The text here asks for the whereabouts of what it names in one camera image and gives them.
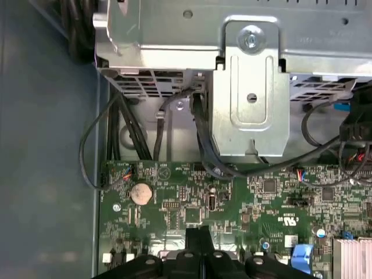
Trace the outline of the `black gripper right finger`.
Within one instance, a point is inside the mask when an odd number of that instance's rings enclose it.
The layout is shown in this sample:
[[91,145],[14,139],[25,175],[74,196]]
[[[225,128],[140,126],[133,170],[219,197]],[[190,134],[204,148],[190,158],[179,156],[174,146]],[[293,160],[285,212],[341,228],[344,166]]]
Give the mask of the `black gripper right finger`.
[[313,278],[289,265],[280,263],[274,257],[252,255],[245,263],[233,260],[226,252],[216,250],[208,228],[200,228],[200,242],[206,272],[210,278]]

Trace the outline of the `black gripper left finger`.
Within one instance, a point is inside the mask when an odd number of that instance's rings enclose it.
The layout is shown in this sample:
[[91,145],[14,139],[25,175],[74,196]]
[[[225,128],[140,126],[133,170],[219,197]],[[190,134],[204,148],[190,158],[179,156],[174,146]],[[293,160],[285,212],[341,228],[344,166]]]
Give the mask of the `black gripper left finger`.
[[202,263],[200,228],[188,228],[185,249],[175,259],[163,261],[154,255],[141,255],[106,271],[96,278],[199,278]]

